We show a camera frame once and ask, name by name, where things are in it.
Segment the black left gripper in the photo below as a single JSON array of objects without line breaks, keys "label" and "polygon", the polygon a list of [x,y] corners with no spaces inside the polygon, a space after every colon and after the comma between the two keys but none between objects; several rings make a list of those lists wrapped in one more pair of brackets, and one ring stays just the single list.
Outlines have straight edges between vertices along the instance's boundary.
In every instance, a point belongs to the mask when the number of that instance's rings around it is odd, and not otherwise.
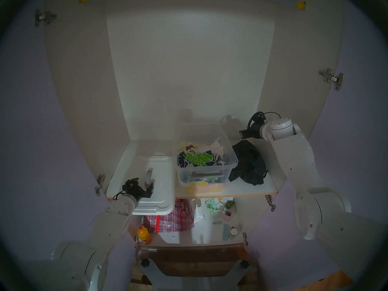
[{"label": "black left gripper", "polygon": [[145,191],[139,186],[139,178],[127,180],[122,185],[124,194],[132,195],[136,200],[141,198],[150,198],[154,189],[154,184],[145,184]]}]

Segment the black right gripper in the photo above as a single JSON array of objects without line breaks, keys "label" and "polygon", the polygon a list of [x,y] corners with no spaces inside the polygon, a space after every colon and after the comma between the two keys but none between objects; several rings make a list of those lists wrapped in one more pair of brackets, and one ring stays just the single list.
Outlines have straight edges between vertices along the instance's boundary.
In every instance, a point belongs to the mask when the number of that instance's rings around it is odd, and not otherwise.
[{"label": "black right gripper", "polygon": [[265,122],[249,122],[245,130],[239,131],[241,139],[265,139],[263,136],[263,129],[265,125]]}]

